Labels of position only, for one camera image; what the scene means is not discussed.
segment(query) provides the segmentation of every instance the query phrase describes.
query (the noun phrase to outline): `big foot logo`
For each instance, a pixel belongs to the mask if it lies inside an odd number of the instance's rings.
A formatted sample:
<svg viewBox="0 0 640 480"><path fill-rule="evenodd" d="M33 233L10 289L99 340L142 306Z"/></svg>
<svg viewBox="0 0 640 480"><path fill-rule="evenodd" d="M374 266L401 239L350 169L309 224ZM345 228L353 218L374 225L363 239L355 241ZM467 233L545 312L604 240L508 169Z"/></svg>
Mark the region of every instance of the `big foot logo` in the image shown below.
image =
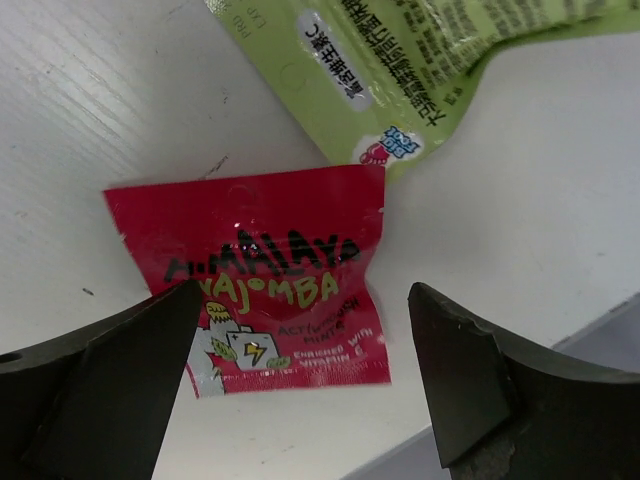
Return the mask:
<svg viewBox="0 0 640 480"><path fill-rule="evenodd" d="M354 150L353 163L388 166L398 160L417 157L423 147L424 142L419 135L405 133L392 125L379 137L363 137Z"/></svg>

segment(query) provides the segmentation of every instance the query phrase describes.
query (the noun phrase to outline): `candy packet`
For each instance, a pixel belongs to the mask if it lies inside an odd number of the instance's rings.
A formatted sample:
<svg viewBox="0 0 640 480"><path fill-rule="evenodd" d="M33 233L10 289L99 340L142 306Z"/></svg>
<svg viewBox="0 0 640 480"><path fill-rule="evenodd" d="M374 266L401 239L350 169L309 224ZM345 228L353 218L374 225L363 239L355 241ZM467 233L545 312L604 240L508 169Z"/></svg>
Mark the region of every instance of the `candy packet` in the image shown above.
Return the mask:
<svg viewBox="0 0 640 480"><path fill-rule="evenodd" d="M199 280L196 396L390 381L364 281L384 175L351 165L105 192L152 294Z"/></svg>
<svg viewBox="0 0 640 480"><path fill-rule="evenodd" d="M640 28L639 0L205 0L333 164L442 145L502 48Z"/></svg>

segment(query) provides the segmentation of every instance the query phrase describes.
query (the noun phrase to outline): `red packet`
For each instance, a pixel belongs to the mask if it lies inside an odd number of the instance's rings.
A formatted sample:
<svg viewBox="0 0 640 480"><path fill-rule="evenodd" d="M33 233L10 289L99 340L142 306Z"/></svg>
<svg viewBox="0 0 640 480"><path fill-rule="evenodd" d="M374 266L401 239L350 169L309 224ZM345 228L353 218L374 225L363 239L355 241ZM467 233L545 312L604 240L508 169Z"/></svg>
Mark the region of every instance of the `red packet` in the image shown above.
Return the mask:
<svg viewBox="0 0 640 480"><path fill-rule="evenodd" d="M203 292L188 370L197 396L388 383L364 275L384 168L343 166L105 192L157 294Z"/></svg>

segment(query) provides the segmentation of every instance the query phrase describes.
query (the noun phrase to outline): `snack package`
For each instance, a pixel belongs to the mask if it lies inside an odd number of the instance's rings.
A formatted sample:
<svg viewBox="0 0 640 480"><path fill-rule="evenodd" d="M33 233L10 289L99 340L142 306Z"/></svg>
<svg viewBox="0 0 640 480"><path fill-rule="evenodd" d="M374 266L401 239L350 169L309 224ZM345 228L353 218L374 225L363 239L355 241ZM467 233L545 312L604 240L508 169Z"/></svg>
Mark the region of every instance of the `snack package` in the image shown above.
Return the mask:
<svg viewBox="0 0 640 480"><path fill-rule="evenodd" d="M638 0L205 1L333 164L387 179L451 136L499 49L640 28Z"/></svg>
<svg viewBox="0 0 640 480"><path fill-rule="evenodd" d="M390 381L364 281L384 175L350 165L105 192L151 293L200 281L197 396Z"/></svg>

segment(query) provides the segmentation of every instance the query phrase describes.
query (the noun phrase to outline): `gray floor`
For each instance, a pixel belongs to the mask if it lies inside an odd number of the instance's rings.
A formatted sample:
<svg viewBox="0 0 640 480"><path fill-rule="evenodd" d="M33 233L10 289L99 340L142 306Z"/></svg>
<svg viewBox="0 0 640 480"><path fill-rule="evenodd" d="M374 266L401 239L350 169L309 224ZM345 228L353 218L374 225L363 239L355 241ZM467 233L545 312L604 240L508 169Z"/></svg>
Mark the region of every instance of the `gray floor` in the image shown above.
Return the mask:
<svg viewBox="0 0 640 480"><path fill-rule="evenodd" d="M571 345L559 349L576 358L640 372L640 305L621 308L611 320ZM433 434L425 435L348 480L450 480L440 468Z"/></svg>

